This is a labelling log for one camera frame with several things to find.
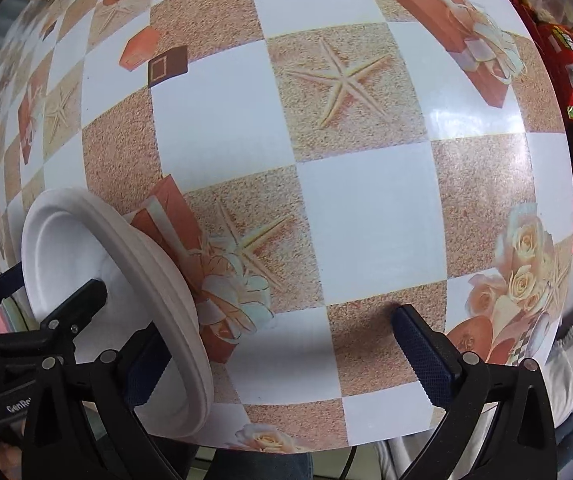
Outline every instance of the white bowl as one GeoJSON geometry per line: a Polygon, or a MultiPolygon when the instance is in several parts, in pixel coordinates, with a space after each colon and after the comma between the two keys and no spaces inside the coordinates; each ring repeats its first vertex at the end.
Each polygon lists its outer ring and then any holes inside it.
{"type": "Polygon", "coordinates": [[[75,339],[77,362],[93,361],[105,349],[119,350],[153,320],[172,362],[160,380],[164,398],[157,393],[156,401],[156,388],[136,412],[154,434],[182,437],[204,425],[213,378],[195,304],[180,271],[151,238],[85,189],[48,190],[26,216],[22,268],[37,320],[91,278],[105,282],[106,305],[75,339]]]}

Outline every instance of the jeans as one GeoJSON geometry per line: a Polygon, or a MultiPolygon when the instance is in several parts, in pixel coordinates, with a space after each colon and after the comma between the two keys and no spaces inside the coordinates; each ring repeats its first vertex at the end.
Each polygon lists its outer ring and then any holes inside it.
{"type": "Polygon", "coordinates": [[[311,480],[310,453],[280,455],[218,449],[204,480],[311,480]]]}

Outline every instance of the table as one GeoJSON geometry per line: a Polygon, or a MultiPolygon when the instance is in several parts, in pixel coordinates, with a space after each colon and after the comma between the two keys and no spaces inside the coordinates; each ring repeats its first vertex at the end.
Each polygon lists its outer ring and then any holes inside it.
{"type": "MultiPolygon", "coordinates": [[[[391,302],[510,364],[544,361],[563,309],[569,152],[509,0],[33,0],[0,53],[0,270],[36,196],[71,186],[191,286],[205,446],[429,428],[391,302]]],[[[78,360],[116,344],[85,332],[78,360]]],[[[138,415],[174,436],[185,409],[168,368],[138,415]]]]}

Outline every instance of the black cable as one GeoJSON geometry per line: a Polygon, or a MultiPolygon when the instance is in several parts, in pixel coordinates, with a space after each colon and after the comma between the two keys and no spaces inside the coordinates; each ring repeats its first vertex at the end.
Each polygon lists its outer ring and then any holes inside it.
{"type": "Polygon", "coordinates": [[[340,473],[340,477],[338,480],[345,480],[347,475],[349,474],[349,469],[351,469],[351,464],[353,464],[353,458],[356,455],[356,451],[358,450],[358,446],[352,446],[351,452],[349,452],[349,458],[347,459],[347,463],[344,465],[344,469],[342,473],[340,473]]]}

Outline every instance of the white fabric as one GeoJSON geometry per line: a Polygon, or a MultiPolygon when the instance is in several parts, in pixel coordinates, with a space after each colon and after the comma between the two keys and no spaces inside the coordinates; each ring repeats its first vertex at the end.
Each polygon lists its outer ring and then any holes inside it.
{"type": "MultiPolygon", "coordinates": [[[[551,402],[553,423],[557,427],[573,413],[573,326],[563,339],[554,343],[543,369],[543,376],[551,402]]],[[[471,469],[489,430],[494,412],[495,409],[492,409],[481,415],[465,452],[449,477],[450,480],[462,478],[471,469]]],[[[375,449],[381,464],[382,478],[398,480],[428,442],[433,431],[422,431],[378,443],[375,449]]]]}

